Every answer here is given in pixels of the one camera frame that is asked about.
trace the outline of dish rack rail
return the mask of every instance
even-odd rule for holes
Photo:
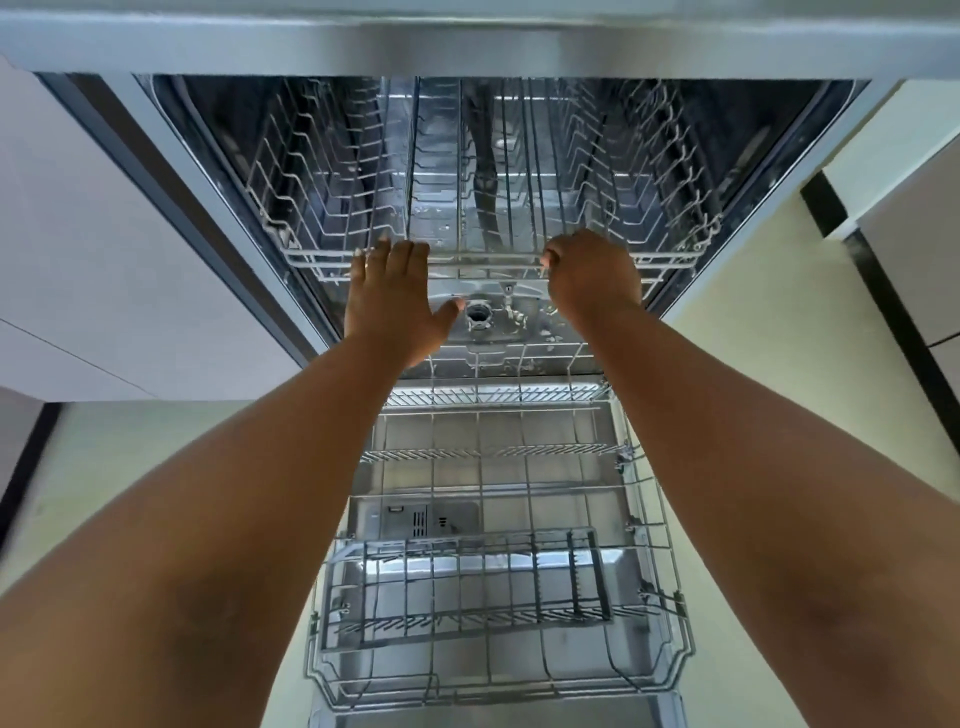
[[[676,689],[694,641],[663,497],[609,387],[586,384],[542,409],[384,410],[376,451],[477,448],[361,464],[306,649],[334,712]],[[564,440],[597,447],[495,448]]]
[[[384,235],[429,242],[431,279],[536,280],[547,240],[589,228],[649,294],[720,227],[668,81],[289,79],[247,190],[288,264],[330,284]]]

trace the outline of dishwasher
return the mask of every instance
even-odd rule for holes
[[[634,723],[683,725],[663,496],[539,258],[600,232],[662,315],[866,84],[138,82],[327,342],[353,252],[384,236],[430,243],[432,304],[466,300],[377,418],[317,579],[304,672],[325,707],[584,698],[566,719],[596,719],[632,696]]]

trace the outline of person's right hand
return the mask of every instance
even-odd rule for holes
[[[550,298],[581,333],[597,316],[643,306],[640,274],[624,248],[580,230],[546,244],[540,262],[550,270]]]

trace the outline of dark skin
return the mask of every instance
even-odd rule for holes
[[[341,344],[145,475],[0,599],[10,725],[259,724],[364,438],[458,313],[431,313],[427,253],[357,257]],[[544,264],[807,722],[956,725],[960,507],[647,315],[622,249],[580,232],[551,241]]]

